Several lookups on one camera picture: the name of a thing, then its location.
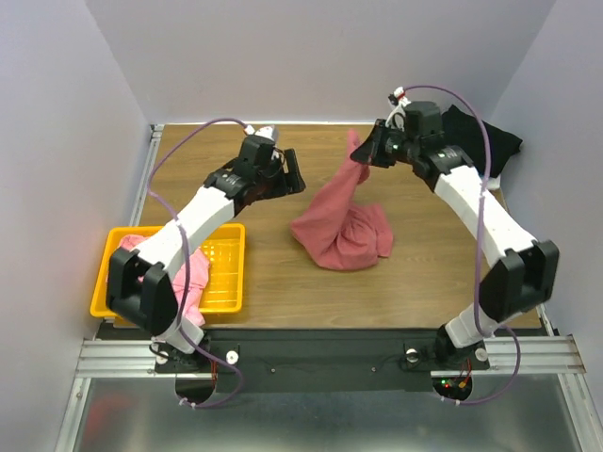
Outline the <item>red t shirt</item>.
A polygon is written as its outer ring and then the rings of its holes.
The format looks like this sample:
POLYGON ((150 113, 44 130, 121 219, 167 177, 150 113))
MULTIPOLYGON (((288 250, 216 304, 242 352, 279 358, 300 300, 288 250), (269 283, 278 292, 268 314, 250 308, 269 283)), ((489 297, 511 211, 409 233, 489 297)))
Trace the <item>red t shirt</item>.
POLYGON ((394 246, 394 234, 383 208, 377 203, 354 201, 356 188, 370 176, 369 166, 351 159, 360 144, 358 134, 350 129, 345 158, 338 170, 290 223, 292 236, 322 268, 366 269, 388 258, 394 246))

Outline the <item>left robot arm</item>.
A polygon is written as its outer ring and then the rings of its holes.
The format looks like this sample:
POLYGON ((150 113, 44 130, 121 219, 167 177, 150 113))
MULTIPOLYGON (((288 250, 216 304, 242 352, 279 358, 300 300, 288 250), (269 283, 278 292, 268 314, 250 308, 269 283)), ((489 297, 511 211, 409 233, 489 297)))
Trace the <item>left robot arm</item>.
POLYGON ((305 189, 294 150, 277 147, 277 131, 264 126, 244 137, 238 156, 210 173, 191 201, 157 233, 108 260, 106 305, 110 311, 177 349, 190 371, 203 369, 209 347, 201 327, 185 318, 172 282, 190 271, 189 257, 222 224, 254 202, 305 189))

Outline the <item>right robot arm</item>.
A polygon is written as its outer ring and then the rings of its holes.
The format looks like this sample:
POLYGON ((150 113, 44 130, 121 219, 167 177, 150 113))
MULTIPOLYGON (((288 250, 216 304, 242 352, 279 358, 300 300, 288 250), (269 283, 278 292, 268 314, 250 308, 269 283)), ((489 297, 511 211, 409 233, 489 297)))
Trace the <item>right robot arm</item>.
POLYGON ((478 277, 472 304, 436 334, 434 359, 454 367, 507 321, 550 300, 560 251, 552 241, 539 241, 522 228, 483 187, 468 155, 446 144, 437 104, 411 102, 403 95, 390 101, 392 112, 375 121, 352 160, 379 168, 410 165, 476 238, 478 261, 489 266, 478 277))

